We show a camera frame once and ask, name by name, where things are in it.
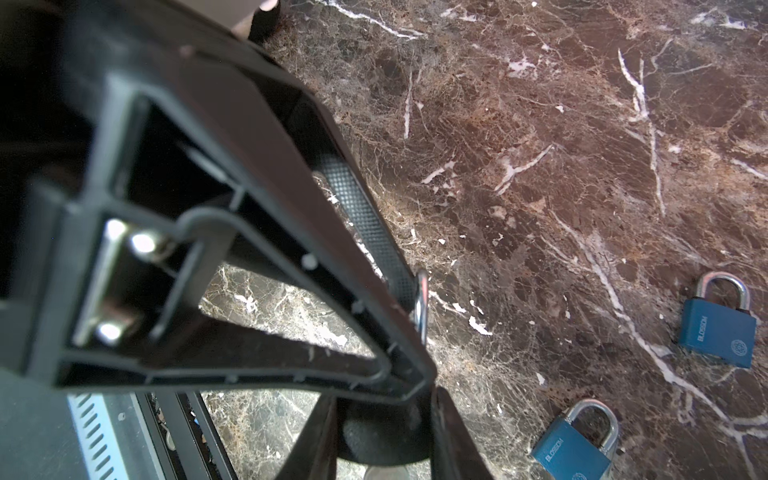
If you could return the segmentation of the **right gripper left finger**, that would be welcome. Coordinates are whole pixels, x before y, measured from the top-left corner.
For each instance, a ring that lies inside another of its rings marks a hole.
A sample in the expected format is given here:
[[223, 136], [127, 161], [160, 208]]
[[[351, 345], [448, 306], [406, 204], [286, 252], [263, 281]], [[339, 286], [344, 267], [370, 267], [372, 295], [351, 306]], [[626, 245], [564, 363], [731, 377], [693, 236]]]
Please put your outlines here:
[[337, 458], [337, 398], [321, 395], [276, 479], [334, 480]]

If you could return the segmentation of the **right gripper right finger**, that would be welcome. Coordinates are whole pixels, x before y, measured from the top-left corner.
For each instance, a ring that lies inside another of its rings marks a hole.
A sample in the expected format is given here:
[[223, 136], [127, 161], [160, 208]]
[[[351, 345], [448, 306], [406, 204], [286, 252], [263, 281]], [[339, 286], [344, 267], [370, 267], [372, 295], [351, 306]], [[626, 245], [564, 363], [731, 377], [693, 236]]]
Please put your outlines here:
[[442, 387], [435, 387], [432, 392], [430, 420], [432, 479], [493, 478], [449, 393]]

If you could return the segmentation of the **white perforated rail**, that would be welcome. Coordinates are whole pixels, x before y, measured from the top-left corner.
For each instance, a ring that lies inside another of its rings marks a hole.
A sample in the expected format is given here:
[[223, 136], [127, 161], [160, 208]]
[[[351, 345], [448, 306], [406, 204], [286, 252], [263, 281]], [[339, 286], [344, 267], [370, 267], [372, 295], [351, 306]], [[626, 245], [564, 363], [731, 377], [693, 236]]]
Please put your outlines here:
[[128, 470], [104, 397], [92, 393], [70, 394], [67, 402], [88, 478], [128, 479]]

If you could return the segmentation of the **grey padlock with key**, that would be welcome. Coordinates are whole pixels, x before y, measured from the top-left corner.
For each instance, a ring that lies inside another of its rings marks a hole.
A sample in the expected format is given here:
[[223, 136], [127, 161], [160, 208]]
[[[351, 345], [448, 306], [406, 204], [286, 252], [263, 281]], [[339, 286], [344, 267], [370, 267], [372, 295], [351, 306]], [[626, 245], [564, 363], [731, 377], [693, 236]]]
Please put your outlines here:
[[375, 467], [421, 461], [431, 448], [429, 396], [406, 404], [336, 402], [337, 455]]

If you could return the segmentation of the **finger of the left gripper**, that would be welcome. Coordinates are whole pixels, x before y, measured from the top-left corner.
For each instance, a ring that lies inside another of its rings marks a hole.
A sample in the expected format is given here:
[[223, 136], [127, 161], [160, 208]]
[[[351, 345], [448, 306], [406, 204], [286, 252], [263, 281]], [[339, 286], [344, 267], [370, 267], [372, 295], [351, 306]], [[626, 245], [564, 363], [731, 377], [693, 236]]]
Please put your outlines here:
[[[360, 356], [204, 314], [223, 263], [324, 302]], [[177, 1], [1, 5], [1, 365], [72, 391], [401, 403], [421, 291], [330, 112]]]

